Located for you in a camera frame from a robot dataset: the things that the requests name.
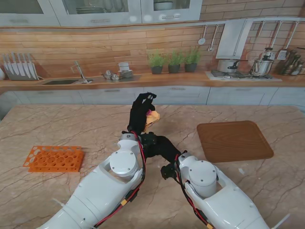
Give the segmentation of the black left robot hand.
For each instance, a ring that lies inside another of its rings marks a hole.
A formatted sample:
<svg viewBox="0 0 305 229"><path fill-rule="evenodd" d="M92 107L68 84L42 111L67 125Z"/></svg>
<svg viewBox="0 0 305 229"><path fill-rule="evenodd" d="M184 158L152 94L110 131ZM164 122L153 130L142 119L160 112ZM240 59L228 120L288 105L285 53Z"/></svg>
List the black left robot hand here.
<svg viewBox="0 0 305 229"><path fill-rule="evenodd" d="M155 110L152 102L156 97L157 95L150 92L138 95L130 110L130 119L127 126L129 132L135 132L137 135L144 132L147 119L146 115L149 111Z"/></svg>

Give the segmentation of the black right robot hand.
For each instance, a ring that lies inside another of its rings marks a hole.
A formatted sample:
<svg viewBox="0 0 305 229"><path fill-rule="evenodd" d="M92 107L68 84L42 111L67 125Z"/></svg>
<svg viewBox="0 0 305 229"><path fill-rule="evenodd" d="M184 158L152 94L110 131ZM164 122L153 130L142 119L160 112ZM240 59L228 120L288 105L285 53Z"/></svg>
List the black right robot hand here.
<svg viewBox="0 0 305 229"><path fill-rule="evenodd" d="M149 145L144 151L146 158L162 156L169 163L174 163L176 157L181 154L182 153L165 136L156 136L155 142L152 145Z"/></svg>

